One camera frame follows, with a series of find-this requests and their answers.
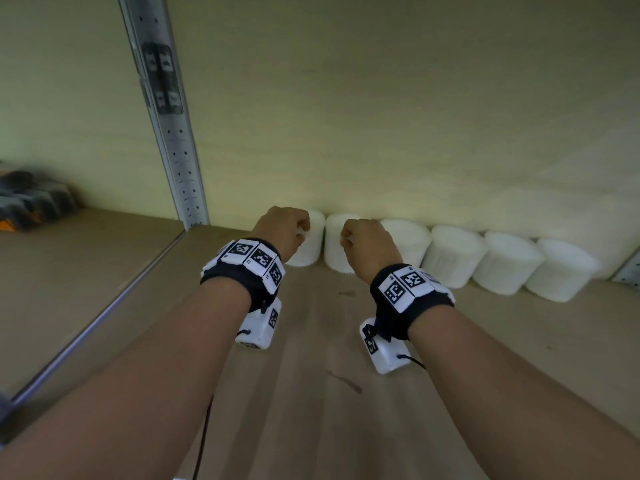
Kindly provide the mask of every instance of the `black cable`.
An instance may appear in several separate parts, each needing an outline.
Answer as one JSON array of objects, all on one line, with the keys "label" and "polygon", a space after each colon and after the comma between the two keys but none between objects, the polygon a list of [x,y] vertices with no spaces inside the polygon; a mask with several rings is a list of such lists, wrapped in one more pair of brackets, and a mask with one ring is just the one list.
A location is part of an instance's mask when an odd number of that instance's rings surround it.
[{"label": "black cable", "polygon": [[416,364],[418,364],[421,368],[423,368],[425,371],[427,370],[427,368],[424,366],[424,364],[422,362],[420,362],[419,360],[414,359],[413,357],[411,357],[410,355],[405,355],[405,354],[398,354],[396,355],[396,357],[398,358],[407,358],[409,359],[411,362],[415,362]]},{"label": "black cable", "polygon": [[192,480],[196,480],[198,478],[198,472],[200,471],[200,464],[202,462],[202,453],[204,453],[204,443],[207,441],[207,429],[209,428],[209,417],[211,416],[212,403],[213,403],[213,397],[209,401],[209,407],[207,407],[207,413],[204,416],[204,427],[202,428],[202,437],[200,438],[200,450],[198,451],[196,468],[193,469]]}]

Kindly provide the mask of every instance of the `fist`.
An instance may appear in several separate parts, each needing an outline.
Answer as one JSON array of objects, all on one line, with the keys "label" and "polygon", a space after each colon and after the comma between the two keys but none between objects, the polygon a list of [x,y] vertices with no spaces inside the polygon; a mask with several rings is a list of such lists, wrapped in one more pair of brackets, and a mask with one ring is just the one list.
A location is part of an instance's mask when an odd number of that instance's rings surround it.
[{"label": "fist", "polygon": [[309,213],[293,207],[272,207],[260,217],[251,231],[251,237],[264,239],[280,253],[282,262],[287,262],[305,241],[298,228],[308,231],[311,227]]},{"label": "fist", "polygon": [[382,268],[402,263],[391,234],[379,221],[349,219],[340,233],[340,245],[356,276],[368,285]]}]

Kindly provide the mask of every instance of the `forearm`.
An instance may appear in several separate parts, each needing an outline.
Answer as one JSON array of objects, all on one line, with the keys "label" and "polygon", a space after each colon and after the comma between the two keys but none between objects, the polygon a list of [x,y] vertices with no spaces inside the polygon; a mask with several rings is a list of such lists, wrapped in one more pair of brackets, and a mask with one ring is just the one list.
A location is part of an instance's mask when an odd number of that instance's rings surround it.
[{"label": "forearm", "polygon": [[409,337],[492,479],[638,478],[638,441],[449,306]]},{"label": "forearm", "polygon": [[172,478],[200,426],[250,297],[205,282],[0,456],[0,477]]}]

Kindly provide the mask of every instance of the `white plastic cup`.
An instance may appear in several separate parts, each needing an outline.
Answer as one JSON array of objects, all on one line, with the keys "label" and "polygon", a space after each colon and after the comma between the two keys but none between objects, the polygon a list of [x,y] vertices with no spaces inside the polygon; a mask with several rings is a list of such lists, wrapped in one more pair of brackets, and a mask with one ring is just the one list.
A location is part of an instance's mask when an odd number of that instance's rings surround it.
[{"label": "white plastic cup", "polygon": [[361,219],[356,214],[332,214],[326,218],[326,233],[324,235],[324,262],[331,269],[339,273],[354,273],[349,266],[347,255],[340,245],[340,233],[344,223],[349,219]]},{"label": "white plastic cup", "polygon": [[311,229],[305,232],[305,241],[300,244],[296,253],[287,261],[290,266],[311,266],[318,261],[322,251],[322,238],[324,236],[324,214],[319,210],[307,209]]},{"label": "white plastic cup", "polygon": [[473,277],[482,288],[497,294],[515,294],[545,260],[539,246],[513,234],[487,232],[484,240],[489,251]]},{"label": "white plastic cup", "polygon": [[448,288],[462,288],[489,247],[473,231],[453,226],[436,226],[433,241],[422,261],[422,268]]},{"label": "white plastic cup", "polygon": [[573,298],[602,267],[587,251],[555,239],[539,239],[547,260],[535,270],[525,286],[551,301],[564,303]]},{"label": "white plastic cup", "polygon": [[431,233],[427,227],[405,219],[384,219],[381,221],[402,255],[402,261],[420,267],[424,254],[431,243]]}]

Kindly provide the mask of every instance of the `white cylindrical container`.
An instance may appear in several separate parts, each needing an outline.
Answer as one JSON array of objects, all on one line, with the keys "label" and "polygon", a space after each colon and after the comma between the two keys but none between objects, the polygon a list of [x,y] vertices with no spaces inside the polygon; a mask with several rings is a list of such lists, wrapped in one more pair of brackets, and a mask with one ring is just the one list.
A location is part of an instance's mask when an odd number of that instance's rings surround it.
[{"label": "white cylindrical container", "polygon": [[347,255],[340,245],[340,233],[344,223],[349,219],[361,219],[356,214],[332,214],[326,218],[326,233],[324,236],[324,262],[331,269],[340,273],[353,273],[349,266]]},{"label": "white cylindrical container", "polygon": [[424,253],[431,243],[431,233],[427,227],[405,219],[384,219],[381,221],[402,254],[402,261],[420,267]]},{"label": "white cylindrical container", "polygon": [[422,268],[448,288],[462,288],[488,250],[484,238],[473,231],[436,226]]},{"label": "white cylindrical container", "polygon": [[311,229],[305,234],[305,241],[300,244],[296,253],[287,261],[290,266],[311,266],[318,261],[322,251],[322,238],[324,236],[324,214],[319,210],[307,209]]},{"label": "white cylindrical container", "polygon": [[489,251],[474,272],[482,288],[501,295],[512,295],[545,260],[540,247],[528,239],[504,232],[487,232]]},{"label": "white cylindrical container", "polygon": [[564,303],[573,298],[601,267],[600,261],[578,246],[555,239],[539,239],[547,260],[525,283],[533,293]]}]

